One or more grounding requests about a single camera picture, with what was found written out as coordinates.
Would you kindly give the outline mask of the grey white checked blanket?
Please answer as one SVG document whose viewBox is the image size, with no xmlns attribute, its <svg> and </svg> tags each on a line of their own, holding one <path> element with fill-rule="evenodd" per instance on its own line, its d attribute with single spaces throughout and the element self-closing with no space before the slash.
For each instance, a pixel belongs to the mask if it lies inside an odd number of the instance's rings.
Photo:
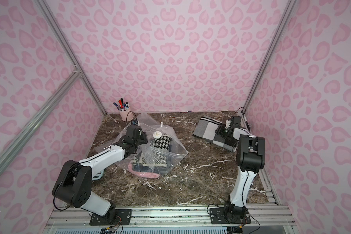
<svg viewBox="0 0 351 234">
<path fill-rule="evenodd" d="M 230 152 L 234 152 L 236 150 L 237 140 L 229 142 L 218 135 L 216 130 L 220 125 L 221 122 L 208 116 L 203 116 L 199 119 L 199 122 L 193 132 L 193 136 L 222 147 Z"/>
</svg>

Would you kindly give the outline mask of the black white houndstooth blanket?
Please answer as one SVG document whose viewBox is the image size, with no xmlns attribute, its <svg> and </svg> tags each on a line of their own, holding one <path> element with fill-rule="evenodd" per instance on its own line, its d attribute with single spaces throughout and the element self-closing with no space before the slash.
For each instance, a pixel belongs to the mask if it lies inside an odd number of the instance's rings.
<svg viewBox="0 0 351 234">
<path fill-rule="evenodd" d="M 158 139 L 154 139 L 151 143 L 151 147 L 154 148 L 156 156 L 161 160 L 167 159 L 167 153 L 171 148 L 172 138 L 168 135 L 161 136 Z"/>
</svg>

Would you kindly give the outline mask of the clear plastic vacuum bag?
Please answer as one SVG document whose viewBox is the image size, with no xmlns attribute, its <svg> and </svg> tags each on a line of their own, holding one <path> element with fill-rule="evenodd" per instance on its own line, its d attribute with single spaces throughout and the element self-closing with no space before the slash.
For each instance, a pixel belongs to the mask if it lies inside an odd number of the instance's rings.
<svg viewBox="0 0 351 234">
<path fill-rule="evenodd" d="M 151 143 L 154 140 L 153 133 L 155 131 L 162 132 L 162 135 L 168 135 L 172 138 L 170 151 L 167 153 L 167 164 L 170 167 L 169 172 L 173 170 L 188 154 L 189 152 L 180 142 L 174 129 L 168 125 L 165 125 L 162 122 L 157 122 L 149 114 L 142 113 L 137 117 L 140 126 L 144 132 L 147 133 L 148 143 L 141 145 L 137 152 L 130 155 L 129 157 L 118 161 L 115 165 L 123 168 L 128 171 L 128 165 L 131 164 L 131 161 L 134 159 L 144 158 L 148 163 L 154 162 L 158 157 L 156 156 L 154 148 L 151 147 Z"/>
</svg>

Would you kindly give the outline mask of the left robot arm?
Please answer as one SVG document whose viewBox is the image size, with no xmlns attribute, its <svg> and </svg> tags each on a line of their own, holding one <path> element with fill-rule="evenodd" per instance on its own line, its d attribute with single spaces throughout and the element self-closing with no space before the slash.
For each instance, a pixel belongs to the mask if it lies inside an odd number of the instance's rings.
<svg viewBox="0 0 351 234">
<path fill-rule="evenodd" d="M 148 137 L 142 128 L 130 125 L 126 128 L 126 134 L 104 151 L 84 160 L 67 161 L 52 190 L 53 198 L 98 217 L 114 218 L 115 206 L 92 192 L 92 180 L 107 167 L 136 153 L 146 143 Z"/>
</svg>

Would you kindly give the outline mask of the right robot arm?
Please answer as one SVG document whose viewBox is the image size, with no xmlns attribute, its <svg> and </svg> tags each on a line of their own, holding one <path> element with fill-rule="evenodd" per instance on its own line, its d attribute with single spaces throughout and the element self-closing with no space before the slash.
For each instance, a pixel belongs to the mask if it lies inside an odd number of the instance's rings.
<svg viewBox="0 0 351 234">
<path fill-rule="evenodd" d="M 249 189 L 265 165 L 265 138 L 255 136 L 243 128 L 241 119 L 240 116 L 233 116 L 215 131 L 229 143 L 236 144 L 233 149 L 239 171 L 233 191 L 224 204 L 224 215 L 231 219 L 248 216 L 246 204 Z"/>
</svg>

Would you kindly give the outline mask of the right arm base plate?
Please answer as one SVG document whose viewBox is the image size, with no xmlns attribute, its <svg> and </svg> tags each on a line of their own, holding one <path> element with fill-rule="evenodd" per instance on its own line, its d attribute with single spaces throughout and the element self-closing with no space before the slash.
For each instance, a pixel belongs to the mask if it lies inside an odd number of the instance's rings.
<svg viewBox="0 0 351 234">
<path fill-rule="evenodd" d="M 251 218 L 246 207 L 225 208 L 208 208 L 207 213 L 210 215 L 212 224 L 251 224 Z"/>
</svg>

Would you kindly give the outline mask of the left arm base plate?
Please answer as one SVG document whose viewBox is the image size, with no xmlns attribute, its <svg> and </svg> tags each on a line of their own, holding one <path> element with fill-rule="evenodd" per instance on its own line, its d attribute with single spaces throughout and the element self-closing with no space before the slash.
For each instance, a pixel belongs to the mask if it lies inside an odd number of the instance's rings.
<svg viewBox="0 0 351 234">
<path fill-rule="evenodd" d="M 106 215 L 101 216 L 92 213 L 89 222 L 90 226 L 114 226 L 117 224 L 129 225 L 132 216 L 132 209 L 110 209 Z"/>
</svg>

